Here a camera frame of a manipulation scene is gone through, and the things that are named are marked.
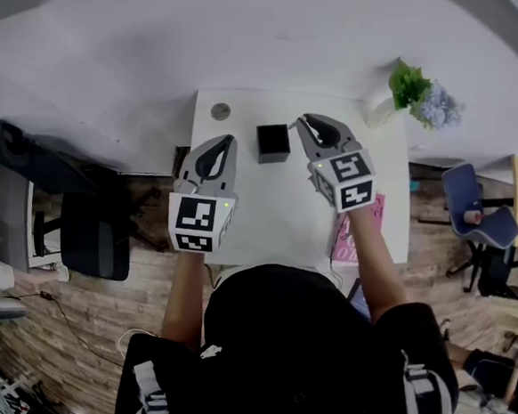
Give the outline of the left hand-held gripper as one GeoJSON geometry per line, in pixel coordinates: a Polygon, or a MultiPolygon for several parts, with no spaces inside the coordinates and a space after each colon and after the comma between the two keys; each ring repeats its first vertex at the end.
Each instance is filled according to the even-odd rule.
{"type": "Polygon", "coordinates": [[[222,244],[238,206],[234,192],[237,140],[222,135],[184,158],[169,197],[168,228],[174,249],[213,254],[222,244]]]}

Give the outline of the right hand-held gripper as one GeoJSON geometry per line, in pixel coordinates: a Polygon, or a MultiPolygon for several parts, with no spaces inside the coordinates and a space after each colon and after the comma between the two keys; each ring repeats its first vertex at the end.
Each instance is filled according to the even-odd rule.
{"type": "Polygon", "coordinates": [[[312,184],[338,214],[375,202],[376,174],[369,151],[361,149],[347,125],[325,115],[305,113],[295,126],[311,161],[312,184]]]}

